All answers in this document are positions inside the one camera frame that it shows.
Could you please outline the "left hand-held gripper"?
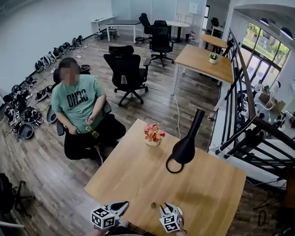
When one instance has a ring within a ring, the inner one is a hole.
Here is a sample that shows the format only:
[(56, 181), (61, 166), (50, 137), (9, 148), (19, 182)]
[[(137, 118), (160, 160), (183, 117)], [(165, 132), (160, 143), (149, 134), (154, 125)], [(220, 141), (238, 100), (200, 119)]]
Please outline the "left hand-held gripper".
[(128, 201), (112, 201), (91, 211), (91, 223), (99, 229), (108, 229), (115, 226), (116, 221), (128, 209)]

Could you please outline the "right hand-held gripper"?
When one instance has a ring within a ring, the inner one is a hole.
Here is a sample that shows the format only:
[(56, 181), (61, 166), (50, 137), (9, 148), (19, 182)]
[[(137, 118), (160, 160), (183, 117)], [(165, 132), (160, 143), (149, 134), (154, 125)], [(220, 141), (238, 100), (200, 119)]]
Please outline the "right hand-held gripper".
[(164, 230), (167, 233), (182, 230), (183, 220), (181, 217), (181, 208), (172, 203), (165, 202), (164, 204), (166, 205), (166, 208), (163, 208), (163, 206), (160, 205), (160, 223)]

